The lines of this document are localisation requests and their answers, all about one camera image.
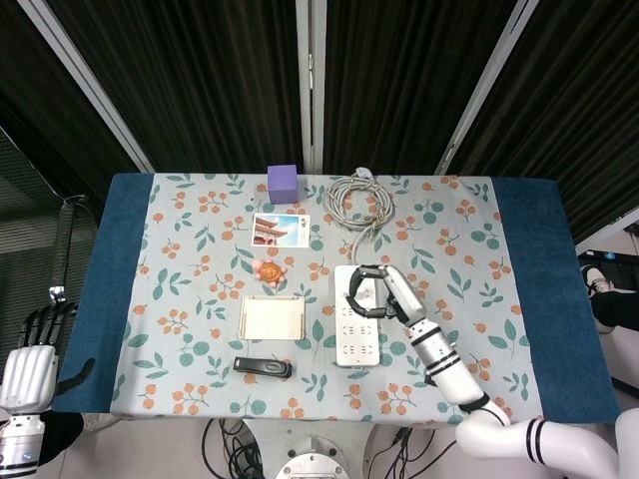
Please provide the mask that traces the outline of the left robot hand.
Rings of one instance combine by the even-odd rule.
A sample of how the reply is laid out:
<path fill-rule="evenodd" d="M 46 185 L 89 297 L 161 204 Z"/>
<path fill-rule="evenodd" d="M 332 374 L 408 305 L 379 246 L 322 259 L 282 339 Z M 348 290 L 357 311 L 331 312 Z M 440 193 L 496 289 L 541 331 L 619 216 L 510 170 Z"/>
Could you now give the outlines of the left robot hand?
<path fill-rule="evenodd" d="M 44 411 L 54 396 L 59 335 L 77 305 L 63 301 L 32 311 L 21 325 L 17 346 L 7 358 L 1 408 L 10 415 Z"/>

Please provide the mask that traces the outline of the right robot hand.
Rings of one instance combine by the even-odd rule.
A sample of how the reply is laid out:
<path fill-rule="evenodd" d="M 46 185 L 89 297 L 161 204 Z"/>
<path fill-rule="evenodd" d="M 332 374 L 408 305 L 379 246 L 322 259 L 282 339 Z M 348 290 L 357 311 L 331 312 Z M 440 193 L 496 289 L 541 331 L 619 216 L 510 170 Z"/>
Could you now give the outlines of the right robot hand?
<path fill-rule="evenodd" d="M 383 282 L 388 291 L 385 306 L 367 309 L 357 302 L 355 296 L 365 279 Z M 426 319 L 425 306 L 403 273 L 393 265 L 357 266 L 350 277 L 345 300 L 355 314 L 364 318 L 396 318 L 405 327 L 413 327 Z"/>

